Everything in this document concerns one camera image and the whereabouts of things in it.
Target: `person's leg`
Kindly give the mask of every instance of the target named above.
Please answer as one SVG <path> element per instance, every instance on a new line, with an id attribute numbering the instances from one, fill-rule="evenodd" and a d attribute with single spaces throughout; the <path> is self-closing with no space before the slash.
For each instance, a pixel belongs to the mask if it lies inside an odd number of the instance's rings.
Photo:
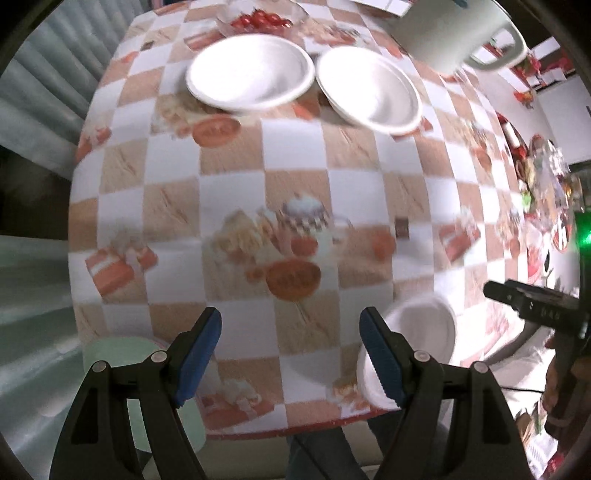
<path id="1" fill-rule="evenodd" d="M 388 453 L 388 449 L 390 448 L 390 445 L 392 445 L 394 435 L 396 434 L 398 426 L 403 418 L 404 411 L 397 410 L 368 420 L 369 429 L 378 441 L 379 449 L 382 451 L 383 455 Z M 435 436 L 433 437 L 433 446 L 431 447 L 431 456 L 425 471 L 425 478 L 431 478 L 432 476 L 437 475 L 441 470 L 447 446 L 447 434 L 447 428 L 441 423 L 438 423 Z"/>
<path id="2" fill-rule="evenodd" d="M 285 480 L 368 480 L 340 428 L 287 437 Z"/>

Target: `screw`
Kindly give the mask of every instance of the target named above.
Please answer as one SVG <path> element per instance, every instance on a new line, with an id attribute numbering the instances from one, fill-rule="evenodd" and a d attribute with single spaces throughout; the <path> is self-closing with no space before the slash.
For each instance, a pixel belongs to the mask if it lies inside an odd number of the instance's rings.
<path id="1" fill-rule="evenodd" d="M 107 368 L 107 363 L 102 360 L 99 360 L 98 362 L 92 364 L 92 371 L 95 373 L 100 373 L 105 368 Z"/>
<path id="2" fill-rule="evenodd" d="M 475 362 L 474 370 L 476 370 L 480 374 L 485 374 L 486 372 L 488 372 L 488 366 L 484 362 Z"/>
<path id="3" fill-rule="evenodd" d="M 158 352 L 152 353 L 152 356 L 150 358 L 155 364 L 160 364 L 164 362 L 167 359 L 167 357 L 168 355 L 166 355 L 166 352 L 159 350 Z"/>
<path id="4" fill-rule="evenodd" d="M 414 352 L 414 357 L 416 360 L 423 363 L 428 362 L 431 359 L 431 355 L 429 355 L 427 352 L 424 352 L 423 350 L 417 350 Z"/>

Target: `curtain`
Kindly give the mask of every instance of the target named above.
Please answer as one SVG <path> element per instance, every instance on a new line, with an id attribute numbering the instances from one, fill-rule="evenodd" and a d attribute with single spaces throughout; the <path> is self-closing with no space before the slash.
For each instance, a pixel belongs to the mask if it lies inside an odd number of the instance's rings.
<path id="1" fill-rule="evenodd" d="M 83 376 L 67 242 L 0 236 L 0 432 L 35 480 Z"/>
<path id="2" fill-rule="evenodd" d="M 0 77 L 0 145 L 70 179 L 90 101 L 148 0 L 64 0 Z"/>

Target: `checkered tablecloth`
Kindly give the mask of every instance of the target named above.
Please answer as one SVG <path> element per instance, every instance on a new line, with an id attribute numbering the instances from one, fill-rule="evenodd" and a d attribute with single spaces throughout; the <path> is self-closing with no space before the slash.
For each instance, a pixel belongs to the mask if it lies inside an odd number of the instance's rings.
<path id="1" fill-rule="evenodd" d="M 196 400 L 210 437 L 375 415 L 355 383 L 368 305 L 385 313 L 394 299 L 445 297 L 457 315 L 455 364 L 521 327 L 482 295 L 487 279 L 525 281 L 527 258 L 495 232 L 520 200 L 477 78 L 445 81 L 401 54 L 384 12 L 345 0 L 302 6 L 311 18 L 294 40 L 310 53 L 355 44 L 408 74 L 424 102 L 420 129 L 393 138 L 349 126 L 317 86 L 260 115 L 200 103 L 184 74 L 220 35 L 216 4 L 198 0 L 133 21 L 77 152 L 69 264 L 80 337 L 146 336 L 166 347 L 217 307 L 222 336 Z M 490 164 L 459 134 L 462 119 L 486 132 Z M 473 245 L 451 261 L 442 232 L 467 209 Z"/>

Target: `cabinet door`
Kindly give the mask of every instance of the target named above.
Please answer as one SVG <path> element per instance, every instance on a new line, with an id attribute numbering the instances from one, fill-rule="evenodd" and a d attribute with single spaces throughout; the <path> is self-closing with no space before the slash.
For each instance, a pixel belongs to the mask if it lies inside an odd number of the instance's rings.
<path id="1" fill-rule="evenodd" d="M 591 95 L 581 78 L 550 87 L 539 98 L 566 161 L 591 160 Z"/>

